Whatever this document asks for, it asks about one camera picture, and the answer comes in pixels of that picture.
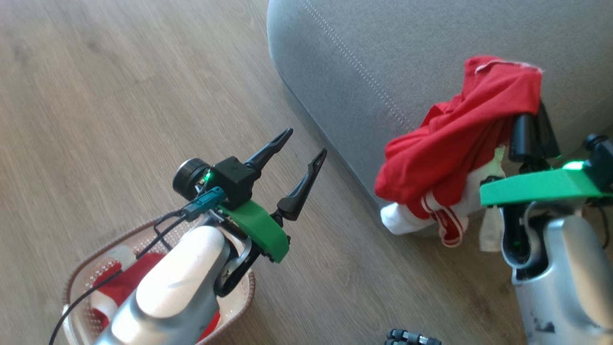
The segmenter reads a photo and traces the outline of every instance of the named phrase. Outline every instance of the white basket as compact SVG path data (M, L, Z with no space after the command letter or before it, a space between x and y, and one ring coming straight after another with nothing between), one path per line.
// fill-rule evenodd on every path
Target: white basket
M172 220L162 223L159 228L164 229L170 222L172 222ZM175 246L181 236L189 231L193 225L193 223L182 223L172 230L164 239L171 246ZM106 254L109 249L118 244L123 244L134 248L134 250L140 251L154 238L155 232L153 231L153 221L150 221L128 231L82 261L71 274L66 288L64 289L64 310L68 308L72 301L89 289L102 273L106 272L111 267L113 259ZM243 249L243 244L239 240L231 236L228 236L228 238L237 246L239 252ZM167 249L158 243L153 247L151 252L165 254L167 253ZM253 271L249 270L248 274L243 277L234 291L224 298L218 298L219 313L221 316L219 323L215 331L197 345L208 344L211 340L238 321L251 305L255 289L256 278ZM81 302L64 321L64 333L70 345L93 344L101 331L102 325L92 312L89 298Z

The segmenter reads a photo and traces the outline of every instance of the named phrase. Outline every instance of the red and white clothing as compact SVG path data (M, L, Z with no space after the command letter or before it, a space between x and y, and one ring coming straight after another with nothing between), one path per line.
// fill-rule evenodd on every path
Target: red and white clothing
M388 143L375 193L394 202L381 210L393 233L438 222L443 243L460 244L468 215L481 208L481 180L502 174L501 146L511 137L513 118L538 111L541 74L495 56L470 58L462 92L435 104L418 129Z

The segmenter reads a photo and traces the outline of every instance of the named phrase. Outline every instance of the green bracket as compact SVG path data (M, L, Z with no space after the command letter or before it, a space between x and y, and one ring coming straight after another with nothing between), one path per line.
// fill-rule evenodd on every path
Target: green bracket
M265 254L270 255L274 262L281 262L289 252L289 241L283 228L253 200L247 201L233 211L223 206L219 206L219 208L229 215Z
M481 186L483 206L612 196L613 194L601 192L582 170L576 169L533 172Z

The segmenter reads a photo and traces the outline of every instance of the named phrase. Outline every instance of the camera lens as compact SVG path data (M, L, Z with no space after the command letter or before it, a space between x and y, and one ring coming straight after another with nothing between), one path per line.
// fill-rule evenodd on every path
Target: camera lens
M181 164L172 179L172 188L182 197L192 201L197 195L196 185L202 180L202 176L211 168L209 164L200 158L192 158Z

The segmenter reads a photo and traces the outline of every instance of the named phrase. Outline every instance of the black cable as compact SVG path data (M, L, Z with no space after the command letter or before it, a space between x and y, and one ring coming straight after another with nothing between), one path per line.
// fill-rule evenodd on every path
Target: black cable
M62 328L62 324L64 323L64 320L66 320L66 318L68 317L70 312L73 309L75 309L78 306L78 304L81 303L85 298L87 298L94 291L96 291L99 287L101 287L104 284L110 282L111 280L113 280L113 278L119 276L120 273L121 273L121 270L111 274L108 278L106 278L103 281L101 281L100 284L98 284L96 286L92 286L91 288L89 288L89 290L87 290L85 293L83 293L83 295L80 295L74 302L72 302L72 304L66 309L64 314L62 314L62 316L59 318L58 323L55 325L55 328L53 329L53 333L51 334L51 338L49 339L49 345L53 345L53 343L55 342L55 338L57 338L57 336L58 336L59 329Z
M603 217L603 227L604 227L604 243L603 249L609 246L609 242L611 241L611 232L609 232L609 219L607 218L607 214L604 212L603 206L598 204L598 210L600 211L600 215Z
M165 220L172 218L172 217L178 217L181 214L181 211L175 211L175 212L171 212L168 213L164 216L162 216L160 219L158 219L154 224L153 224L153 231L155 231L155 233L158 236L161 236L159 230L158 230L158 226L163 223ZM162 242L162 244L164 245L164 247L166 247L166 249L168 249L168 251L170 252L172 250L172 246L166 242L166 240L164 239L164 237L162 236L162 239L160 240L160 242Z
M161 221L158 220L157 222L163 222L168 218L171 218L173 216L179 216L181 214L181 211L175 211L175 212L171 212L163 217L161 217L160 219L162 219ZM162 231L161 233L159 233L151 243L149 243L149 245L147 245L143 250L140 251L140 253L138 253L138 255L136 255L136 260L140 259L143 257L143 255L145 255L147 252L149 252L149 250L151 250L151 248L153 248L160 240L163 239L164 236L166 236L169 232L172 231L172 229L174 229L175 227L177 227L177 225L179 225L181 222L183 222L185 220L185 215L181 215L176 221L174 221L174 223L170 224L166 229L164 229L164 231ZM51 334L51 338L49 339L49 345L53 345L53 343L55 342L55 338L57 338L58 333L59 333L59 329L62 327L62 324L64 323L64 321L66 320L66 318L68 317L68 315L70 314L70 312L77 307L77 305L79 303L81 303L85 298L87 298L89 295L91 295L94 291L96 291L99 287L108 284L111 280L113 280L113 278L117 277L120 275L120 273L123 272L122 270L119 270L115 273L113 273L110 277L104 279L102 282L100 282L100 284L96 285L96 286L92 286L90 289L88 289L86 292L84 292L82 295L80 295L74 302L72 302L70 304L70 306L66 309L66 311L64 312L64 314L62 314L62 316L59 318L58 323L55 325L55 328L53 329L53 333Z
M151 248L153 248L164 236L166 236L172 229L177 227L180 223L185 220L185 215L182 215L177 219L173 224L170 224L164 231L162 231L159 236L155 237L151 243L149 243L138 255L136 255L136 260L140 259L145 255Z

